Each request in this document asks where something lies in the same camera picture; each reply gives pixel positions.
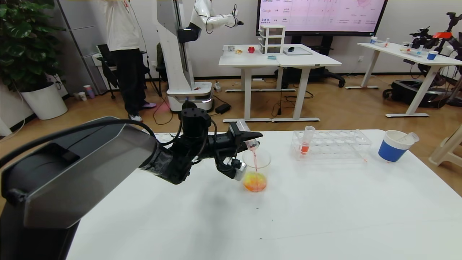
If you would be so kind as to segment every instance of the sneaker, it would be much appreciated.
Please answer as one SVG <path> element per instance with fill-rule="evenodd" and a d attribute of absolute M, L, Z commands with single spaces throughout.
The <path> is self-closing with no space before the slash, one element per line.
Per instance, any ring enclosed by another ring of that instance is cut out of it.
<path fill-rule="evenodd" d="M 139 116 L 139 115 L 128 115 L 128 118 L 130 120 L 135 120 L 135 121 L 138 121 L 138 122 L 143 122 L 143 119 Z"/>
<path fill-rule="evenodd" d="M 156 103 L 146 102 L 144 105 L 141 106 L 140 109 L 151 109 L 151 108 L 154 108 L 154 107 L 156 107 Z"/>

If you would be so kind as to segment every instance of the person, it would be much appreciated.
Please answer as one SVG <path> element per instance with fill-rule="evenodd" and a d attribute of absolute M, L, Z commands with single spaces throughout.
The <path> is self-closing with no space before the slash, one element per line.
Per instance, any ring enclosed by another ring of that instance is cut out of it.
<path fill-rule="evenodd" d="M 156 104 L 145 100 L 146 67 L 129 0 L 104 0 L 101 3 L 106 16 L 108 48 L 117 66 L 117 80 L 125 110 L 129 119 L 142 122 L 139 110 L 154 108 Z"/>

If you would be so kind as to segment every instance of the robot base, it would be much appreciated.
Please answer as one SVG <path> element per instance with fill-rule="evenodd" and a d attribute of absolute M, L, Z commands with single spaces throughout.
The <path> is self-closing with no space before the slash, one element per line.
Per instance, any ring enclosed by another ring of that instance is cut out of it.
<path fill-rule="evenodd" d="M 194 82 L 195 87 L 191 91 L 175 91 L 169 89 L 167 91 L 167 98 L 172 112 L 180 112 L 183 103 L 190 101 L 196 104 L 198 108 L 206 111 L 213 109 L 213 91 L 212 83 L 210 82 Z"/>

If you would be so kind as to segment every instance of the blue cup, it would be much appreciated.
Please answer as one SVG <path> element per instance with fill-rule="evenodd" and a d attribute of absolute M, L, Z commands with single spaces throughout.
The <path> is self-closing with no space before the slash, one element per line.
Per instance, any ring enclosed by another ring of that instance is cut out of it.
<path fill-rule="evenodd" d="M 438 55 L 437 51 L 431 50 L 428 52 L 427 60 L 434 61 L 436 58 L 436 55 Z"/>
<path fill-rule="evenodd" d="M 382 145 L 380 145 L 378 150 L 378 155 L 390 162 L 398 161 L 401 156 L 403 156 L 403 154 L 415 143 L 415 140 L 412 137 L 402 140 L 405 136 L 407 136 L 407 134 L 400 131 L 386 131 Z"/>

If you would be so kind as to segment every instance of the yellow liquid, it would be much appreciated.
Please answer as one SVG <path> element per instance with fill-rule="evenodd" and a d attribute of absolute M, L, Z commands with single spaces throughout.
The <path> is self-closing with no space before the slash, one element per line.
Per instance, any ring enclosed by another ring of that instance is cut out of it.
<path fill-rule="evenodd" d="M 266 188 L 266 177 L 257 172 L 248 172 L 242 181 L 244 187 L 251 192 L 261 192 Z"/>

